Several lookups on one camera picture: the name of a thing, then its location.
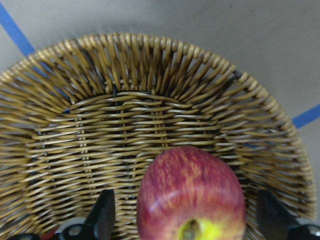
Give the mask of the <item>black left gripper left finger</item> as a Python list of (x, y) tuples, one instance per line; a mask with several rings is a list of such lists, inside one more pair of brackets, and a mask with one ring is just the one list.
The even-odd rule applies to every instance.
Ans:
[(86, 217), (65, 221), (54, 233), (55, 240), (109, 240), (115, 226), (115, 193), (103, 190)]

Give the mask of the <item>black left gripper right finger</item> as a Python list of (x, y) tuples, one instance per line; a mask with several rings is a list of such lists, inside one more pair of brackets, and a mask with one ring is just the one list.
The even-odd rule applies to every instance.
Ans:
[(267, 240), (318, 240), (320, 225), (295, 217), (270, 191), (259, 190), (256, 197), (256, 221)]

